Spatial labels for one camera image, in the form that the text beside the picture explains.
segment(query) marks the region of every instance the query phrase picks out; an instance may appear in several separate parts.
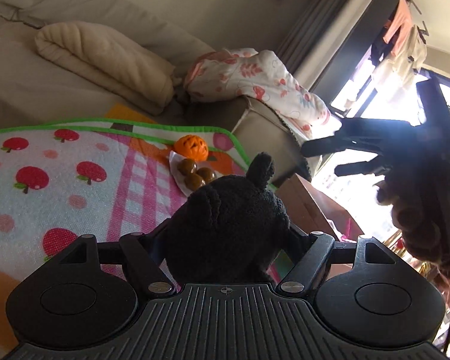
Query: sofa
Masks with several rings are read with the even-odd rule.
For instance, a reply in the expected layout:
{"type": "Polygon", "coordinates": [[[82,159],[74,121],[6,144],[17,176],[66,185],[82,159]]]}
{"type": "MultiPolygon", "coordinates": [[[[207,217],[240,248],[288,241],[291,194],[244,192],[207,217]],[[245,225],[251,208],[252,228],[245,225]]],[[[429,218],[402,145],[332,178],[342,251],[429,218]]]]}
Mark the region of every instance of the sofa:
{"type": "Polygon", "coordinates": [[[0,128],[103,117],[114,105],[125,104],[158,123],[231,131],[249,157],[261,151],[272,155],[276,184],[294,172],[309,179],[316,171],[320,159],[305,160],[294,134],[258,100],[242,96],[221,103],[190,103],[178,89],[162,114],[149,115],[143,110],[148,108],[145,104],[130,104],[44,60],[34,42],[38,29],[70,20],[115,28],[176,66],[175,75],[181,78],[197,57],[213,51],[183,29],[126,0],[0,0],[0,128]]]}

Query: gray curtain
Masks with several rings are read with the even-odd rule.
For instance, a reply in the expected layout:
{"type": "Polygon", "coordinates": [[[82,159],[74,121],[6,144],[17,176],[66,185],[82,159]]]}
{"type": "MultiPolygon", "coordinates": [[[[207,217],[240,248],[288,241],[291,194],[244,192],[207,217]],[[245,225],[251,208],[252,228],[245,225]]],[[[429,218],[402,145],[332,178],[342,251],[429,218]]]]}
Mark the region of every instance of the gray curtain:
{"type": "Polygon", "coordinates": [[[314,0],[303,14],[276,54],[294,74],[320,37],[333,23],[348,0],[314,0]]]}

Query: beige towel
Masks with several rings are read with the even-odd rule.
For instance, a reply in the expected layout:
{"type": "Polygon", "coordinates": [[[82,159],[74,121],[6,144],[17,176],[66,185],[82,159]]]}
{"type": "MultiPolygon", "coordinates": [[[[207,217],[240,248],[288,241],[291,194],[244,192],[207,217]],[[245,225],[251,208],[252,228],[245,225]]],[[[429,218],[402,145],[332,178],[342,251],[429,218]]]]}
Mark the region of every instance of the beige towel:
{"type": "Polygon", "coordinates": [[[174,66],[101,24],[70,21],[45,26],[38,54],[157,115],[170,103],[174,66]]]}

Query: plush toy head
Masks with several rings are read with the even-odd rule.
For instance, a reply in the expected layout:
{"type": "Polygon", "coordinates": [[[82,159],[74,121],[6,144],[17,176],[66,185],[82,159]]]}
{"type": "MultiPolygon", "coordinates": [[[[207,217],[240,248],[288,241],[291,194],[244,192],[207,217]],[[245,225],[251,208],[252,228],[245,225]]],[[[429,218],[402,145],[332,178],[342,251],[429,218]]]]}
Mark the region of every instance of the plush toy head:
{"type": "Polygon", "coordinates": [[[166,230],[170,273],[185,283],[264,283],[282,249],[290,221],[267,189],[272,158],[258,154],[247,175],[228,175],[201,187],[172,216],[166,230]]]}

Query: hand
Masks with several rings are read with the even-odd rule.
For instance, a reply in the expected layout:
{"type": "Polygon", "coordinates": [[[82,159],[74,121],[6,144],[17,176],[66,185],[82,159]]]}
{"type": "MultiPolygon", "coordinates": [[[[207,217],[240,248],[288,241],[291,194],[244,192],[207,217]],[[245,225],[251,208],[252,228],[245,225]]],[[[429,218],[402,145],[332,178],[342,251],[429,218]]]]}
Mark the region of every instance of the hand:
{"type": "Polygon", "coordinates": [[[450,161],[421,169],[398,167],[377,183],[377,201],[392,204],[391,217],[415,258],[439,266],[450,277],[450,161]]]}

